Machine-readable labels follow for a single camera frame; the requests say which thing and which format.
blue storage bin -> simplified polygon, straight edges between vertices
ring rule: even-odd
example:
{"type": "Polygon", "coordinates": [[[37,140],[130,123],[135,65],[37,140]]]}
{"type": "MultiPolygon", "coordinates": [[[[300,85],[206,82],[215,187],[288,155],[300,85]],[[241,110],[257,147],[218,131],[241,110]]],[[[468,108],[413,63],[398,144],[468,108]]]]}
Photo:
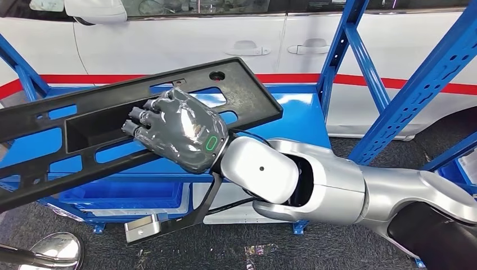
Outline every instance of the blue storage bin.
{"type": "Polygon", "coordinates": [[[59,201],[79,209],[178,208],[183,183],[94,181],[60,193],[59,201]]]}
{"type": "Polygon", "coordinates": [[[465,174],[461,164],[457,161],[457,159],[452,160],[446,166],[442,166],[437,170],[437,172],[440,176],[460,186],[470,195],[473,195],[475,197],[475,195],[477,194],[477,186],[469,181],[469,178],[465,174]]]}

black rubber cover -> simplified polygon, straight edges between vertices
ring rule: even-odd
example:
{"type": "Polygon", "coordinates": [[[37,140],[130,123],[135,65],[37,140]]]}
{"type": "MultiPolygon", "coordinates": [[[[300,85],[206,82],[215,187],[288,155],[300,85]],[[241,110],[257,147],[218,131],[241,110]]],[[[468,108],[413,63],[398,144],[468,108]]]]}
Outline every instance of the black rubber cover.
{"type": "Polygon", "coordinates": [[[477,229],[424,202],[403,208],[388,234],[421,258],[430,270],[477,269],[477,229]]]}

blue crossbar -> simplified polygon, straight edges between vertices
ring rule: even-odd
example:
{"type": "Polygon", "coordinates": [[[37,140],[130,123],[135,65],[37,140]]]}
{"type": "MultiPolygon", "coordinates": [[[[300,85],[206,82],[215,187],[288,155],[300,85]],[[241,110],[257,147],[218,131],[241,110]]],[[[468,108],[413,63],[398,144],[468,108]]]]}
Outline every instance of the blue crossbar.
{"type": "Polygon", "coordinates": [[[421,170],[429,170],[431,172],[439,169],[456,158],[460,158],[467,152],[472,151],[477,147],[477,132],[474,132],[467,138],[460,141],[458,144],[443,152],[431,162],[424,165],[421,170]]]}

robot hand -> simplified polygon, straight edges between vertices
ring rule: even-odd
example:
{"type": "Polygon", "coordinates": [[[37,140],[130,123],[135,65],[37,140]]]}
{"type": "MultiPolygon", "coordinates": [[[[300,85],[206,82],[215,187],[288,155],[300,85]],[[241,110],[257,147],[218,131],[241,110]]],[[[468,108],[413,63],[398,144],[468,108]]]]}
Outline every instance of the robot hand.
{"type": "Polygon", "coordinates": [[[178,88],[134,107],[122,130],[152,152],[190,173],[203,173],[216,160],[228,137],[224,120],[211,108],[178,88]]]}

gray carpet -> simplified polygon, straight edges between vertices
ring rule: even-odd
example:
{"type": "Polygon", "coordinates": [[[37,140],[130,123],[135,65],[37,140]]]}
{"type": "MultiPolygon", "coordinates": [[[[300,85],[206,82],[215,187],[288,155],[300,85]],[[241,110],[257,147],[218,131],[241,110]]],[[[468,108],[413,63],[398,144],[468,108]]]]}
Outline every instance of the gray carpet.
{"type": "MultiPolygon", "coordinates": [[[[443,119],[410,142],[392,142],[372,165],[417,169],[426,163],[426,156],[433,158],[477,131],[477,123],[471,121],[476,113],[472,109],[443,119]]],[[[331,142],[337,155],[346,156],[357,140],[332,138],[331,142]]],[[[201,225],[126,247],[122,225],[108,224],[105,233],[94,235],[88,225],[60,217],[37,204],[6,213],[0,224],[0,242],[28,248],[57,231],[72,232],[84,241],[84,270],[245,270],[244,247],[265,244],[275,244],[278,249],[250,256],[257,270],[416,269],[402,252],[358,226],[311,223],[304,236],[294,236],[290,224],[201,225]]],[[[0,269],[16,267],[0,263],[0,269]]]]}

